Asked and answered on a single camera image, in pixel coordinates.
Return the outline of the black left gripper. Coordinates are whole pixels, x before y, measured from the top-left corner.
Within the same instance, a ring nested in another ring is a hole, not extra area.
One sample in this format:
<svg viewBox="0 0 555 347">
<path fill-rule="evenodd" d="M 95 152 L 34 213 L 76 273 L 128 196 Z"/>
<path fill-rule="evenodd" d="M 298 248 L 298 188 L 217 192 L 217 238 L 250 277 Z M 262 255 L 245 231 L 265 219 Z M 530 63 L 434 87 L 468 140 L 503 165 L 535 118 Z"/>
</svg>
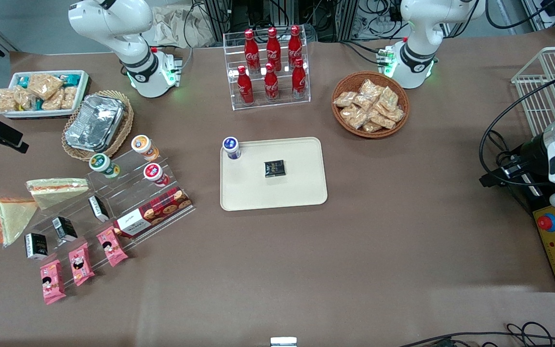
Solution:
<svg viewBox="0 0 555 347">
<path fill-rule="evenodd" d="M 500 157 L 496 160 L 497 171 L 482 175 L 479 182 L 483 187 L 504 187 L 508 176 L 520 176 L 524 184 L 552 185 L 549 182 L 548 150 L 543 135 L 533 137 L 518 147 L 518 157 Z"/>
</svg>

